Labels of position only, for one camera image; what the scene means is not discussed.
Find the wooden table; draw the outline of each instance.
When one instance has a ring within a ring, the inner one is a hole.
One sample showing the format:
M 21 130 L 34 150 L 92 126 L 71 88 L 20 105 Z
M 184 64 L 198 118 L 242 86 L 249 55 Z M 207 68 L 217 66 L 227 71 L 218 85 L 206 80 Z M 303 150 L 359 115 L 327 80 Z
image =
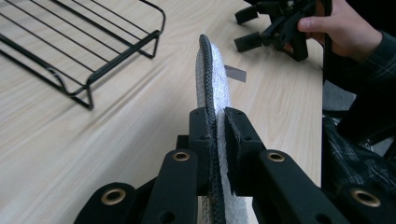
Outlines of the wooden table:
M 132 13 L 129 2 L 115 9 Z M 229 79 L 233 107 L 267 148 L 289 153 L 319 185 L 321 46 L 309 40 L 310 56 L 299 63 L 271 47 L 238 53 L 235 38 L 270 24 L 261 15 L 238 26 L 234 13 L 247 3 L 152 3 L 167 17 L 157 56 L 117 67 L 94 88 L 93 111 L 0 57 L 0 223 L 71 223 L 103 185 L 138 188 L 155 177 L 177 135 L 189 131 L 200 34 L 225 64 L 247 71 L 246 83 Z

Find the metal grommet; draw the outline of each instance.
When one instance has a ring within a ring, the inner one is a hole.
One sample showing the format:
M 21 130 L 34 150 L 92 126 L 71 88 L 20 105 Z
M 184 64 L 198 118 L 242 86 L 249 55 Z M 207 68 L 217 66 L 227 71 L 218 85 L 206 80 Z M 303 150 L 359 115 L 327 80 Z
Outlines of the metal grommet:
M 285 157 L 282 156 L 279 153 L 275 153 L 275 152 L 270 152 L 267 155 L 268 159 L 270 159 L 271 161 L 284 161 Z
M 352 189 L 351 194 L 356 201 L 364 205 L 370 207 L 379 207 L 379 205 L 381 205 L 381 201 L 379 201 L 379 199 L 374 194 L 366 190 Z
M 173 155 L 175 161 L 187 161 L 189 158 L 190 155 L 186 152 L 177 152 Z
M 122 202 L 125 196 L 126 192 L 123 189 L 108 189 L 102 195 L 102 203 L 105 205 L 114 205 Z

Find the hand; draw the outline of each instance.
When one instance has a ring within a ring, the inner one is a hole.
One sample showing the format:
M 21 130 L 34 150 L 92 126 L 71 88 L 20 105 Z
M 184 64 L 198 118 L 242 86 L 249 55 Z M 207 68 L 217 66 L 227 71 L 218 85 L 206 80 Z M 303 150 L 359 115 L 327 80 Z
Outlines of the hand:
M 327 33 L 332 39 L 332 51 L 362 63 L 378 47 L 382 35 L 365 21 L 346 0 L 332 0 L 332 14 L 323 17 L 323 5 L 318 1 L 317 16 L 299 20 L 297 28 L 324 44 Z

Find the wire rack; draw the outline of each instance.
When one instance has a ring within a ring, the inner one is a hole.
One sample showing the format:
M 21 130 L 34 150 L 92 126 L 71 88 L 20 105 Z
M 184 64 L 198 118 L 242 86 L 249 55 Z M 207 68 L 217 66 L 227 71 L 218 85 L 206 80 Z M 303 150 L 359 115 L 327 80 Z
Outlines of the wire rack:
M 150 2 L 135 1 L 128 18 L 114 5 L 104 0 L 0 1 L 0 54 L 92 110 L 92 84 L 136 52 L 154 58 L 165 25 L 163 10 Z

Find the small label tag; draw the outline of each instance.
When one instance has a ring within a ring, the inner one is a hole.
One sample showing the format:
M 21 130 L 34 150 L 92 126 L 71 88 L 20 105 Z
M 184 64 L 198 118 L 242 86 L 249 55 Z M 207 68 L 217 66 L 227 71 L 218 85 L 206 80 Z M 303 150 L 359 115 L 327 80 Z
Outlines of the small label tag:
M 224 68 L 227 77 L 233 78 L 241 82 L 247 82 L 247 72 L 231 67 L 229 65 L 224 65 Z

